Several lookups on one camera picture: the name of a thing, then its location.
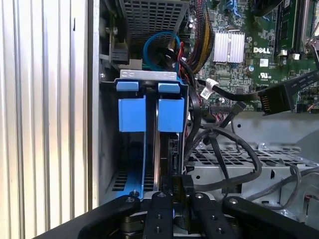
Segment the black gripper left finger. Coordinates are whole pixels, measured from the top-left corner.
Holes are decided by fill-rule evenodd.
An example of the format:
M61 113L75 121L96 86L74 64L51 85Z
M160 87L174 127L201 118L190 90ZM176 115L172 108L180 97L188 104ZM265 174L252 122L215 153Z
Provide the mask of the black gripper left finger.
M92 211L93 220L78 234L79 239L172 239L173 205L170 194L156 192L147 210L134 196L120 196Z

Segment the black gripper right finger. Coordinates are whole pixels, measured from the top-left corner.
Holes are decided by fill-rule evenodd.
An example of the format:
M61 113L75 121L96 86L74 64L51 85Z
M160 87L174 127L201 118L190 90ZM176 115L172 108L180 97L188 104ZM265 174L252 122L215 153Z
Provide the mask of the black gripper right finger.
M183 188L200 232L206 239L317 239L318 230L254 204L243 198L227 197L220 204L196 191L190 175Z

